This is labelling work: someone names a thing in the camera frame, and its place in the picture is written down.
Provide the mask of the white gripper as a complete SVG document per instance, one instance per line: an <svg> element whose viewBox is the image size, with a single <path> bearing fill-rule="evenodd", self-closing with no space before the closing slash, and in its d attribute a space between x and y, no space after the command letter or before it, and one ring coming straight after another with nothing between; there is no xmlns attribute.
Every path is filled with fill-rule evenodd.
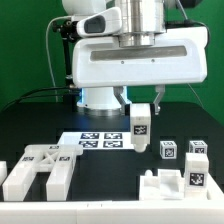
<svg viewBox="0 0 224 224"><path fill-rule="evenodd" d="M131 103L123 86L157 85L153 104L158 115L164 85L206 78L207 41L204 27L169 29L149 47L122 48L116 37L86 38L73 51L73 81L79 88L114 87L122 115L130 114Z"/></svg>

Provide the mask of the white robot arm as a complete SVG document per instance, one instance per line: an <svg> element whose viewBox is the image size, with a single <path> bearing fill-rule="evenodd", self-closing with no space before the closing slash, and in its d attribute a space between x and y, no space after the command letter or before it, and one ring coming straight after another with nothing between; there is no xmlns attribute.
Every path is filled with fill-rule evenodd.
<svg viewBox="0 0 224 224"><path fill-rule="evenodd" d="M207 76L208 28L188 18L165 19L203 0L62 0L80 40L72 58L74 84L87 110L124 110L126 86L200 83Z"/></svg>

